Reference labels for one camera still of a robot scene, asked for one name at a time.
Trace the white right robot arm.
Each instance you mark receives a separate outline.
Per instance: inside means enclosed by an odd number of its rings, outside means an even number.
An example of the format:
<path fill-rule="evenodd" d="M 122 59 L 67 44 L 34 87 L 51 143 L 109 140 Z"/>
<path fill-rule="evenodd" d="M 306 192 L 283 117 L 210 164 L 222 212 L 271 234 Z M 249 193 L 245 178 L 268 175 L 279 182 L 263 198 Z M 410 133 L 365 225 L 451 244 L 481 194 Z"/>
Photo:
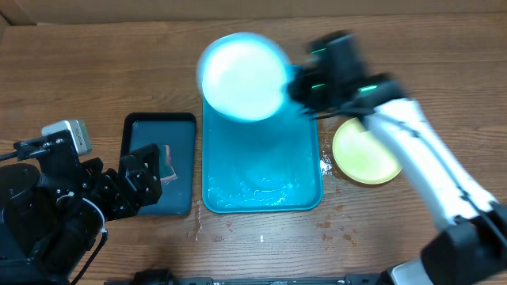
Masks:
<path fill-rule="evenodd" d="M 474 284 L 506 269 L 506 207 L 461 166 L 393 78 L 335 78 L 297 67 L 288 92 L 319 119 L 358 118 L 398 159 L 431 213 L 438 235 L 417 258 L 382 273 L 379 283 Z"/>

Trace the yellow plate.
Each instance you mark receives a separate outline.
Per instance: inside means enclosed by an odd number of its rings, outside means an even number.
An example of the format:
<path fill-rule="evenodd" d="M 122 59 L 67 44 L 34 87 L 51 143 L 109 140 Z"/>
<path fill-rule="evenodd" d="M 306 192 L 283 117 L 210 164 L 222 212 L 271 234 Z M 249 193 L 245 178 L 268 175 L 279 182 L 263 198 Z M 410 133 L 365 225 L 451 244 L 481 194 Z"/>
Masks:
<path fill-rule="evenodd" d="M 339 169 L 362 184 L 386 183 L 402 170 L 396 157 L 357 118 L 337 129 L 332 152 Z"/>

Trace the light blue plate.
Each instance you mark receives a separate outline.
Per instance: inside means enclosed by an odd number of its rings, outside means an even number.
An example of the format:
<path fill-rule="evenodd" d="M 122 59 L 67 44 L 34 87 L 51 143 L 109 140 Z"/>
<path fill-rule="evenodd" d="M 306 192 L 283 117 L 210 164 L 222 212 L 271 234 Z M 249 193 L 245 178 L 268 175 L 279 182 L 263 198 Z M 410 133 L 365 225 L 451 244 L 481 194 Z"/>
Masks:
<path fill-rule="evenodd" d="M 215 112 L 253 123 L 279 113 L 288 102 L 291 61 L 266 36 L 236 32 L 209 44 L 201 54 L 197 87 Z"/>

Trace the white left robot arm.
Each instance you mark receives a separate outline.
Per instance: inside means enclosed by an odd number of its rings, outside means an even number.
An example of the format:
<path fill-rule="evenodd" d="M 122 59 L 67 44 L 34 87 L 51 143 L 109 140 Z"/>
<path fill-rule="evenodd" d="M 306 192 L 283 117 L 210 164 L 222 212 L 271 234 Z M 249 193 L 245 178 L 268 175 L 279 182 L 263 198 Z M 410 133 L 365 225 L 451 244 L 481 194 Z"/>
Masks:
<path fill-rule="evenodd" d="M 104 171 L 80 162 L 65 132 L 17 142 L 19 162 L 1 168 L 1 282 L 68 284 L 87 251 L 107 241 L 108 221 L 158 202 L 162 187 L 155 144 Z"/>

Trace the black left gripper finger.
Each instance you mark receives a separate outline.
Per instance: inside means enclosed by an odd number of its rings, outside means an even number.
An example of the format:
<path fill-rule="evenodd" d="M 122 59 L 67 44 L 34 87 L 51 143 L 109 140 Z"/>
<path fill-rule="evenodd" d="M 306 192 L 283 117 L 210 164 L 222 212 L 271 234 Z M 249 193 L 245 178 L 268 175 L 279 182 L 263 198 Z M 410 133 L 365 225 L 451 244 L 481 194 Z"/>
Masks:
<path fill-rule="evenodd" d="M 135 201 L 140 206 L 156 204 L 162 195 L 162 186 L 153 174 L 137 174 L 132 177 Z"/>
<path fill-rule="evenodd" d="M 158 185 L 160 150 L 156 144 L 143 146 L 120 157 L 120 177 L 135 186 Z"/>

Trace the green sponge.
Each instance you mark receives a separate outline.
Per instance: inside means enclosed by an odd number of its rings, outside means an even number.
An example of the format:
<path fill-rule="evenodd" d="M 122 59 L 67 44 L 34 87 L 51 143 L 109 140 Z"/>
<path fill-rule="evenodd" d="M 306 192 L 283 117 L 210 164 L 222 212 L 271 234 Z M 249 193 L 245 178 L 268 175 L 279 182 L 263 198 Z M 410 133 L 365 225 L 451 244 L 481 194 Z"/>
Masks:
<path fill-rule="evenodd" d="M 160 158 L 159 158 L 159 175 L 161 182 L 168 182 L 177 179 L 177 174 L 171 163 L 170 157 L 170 146 L 169 145 L 158 145 Z"/>

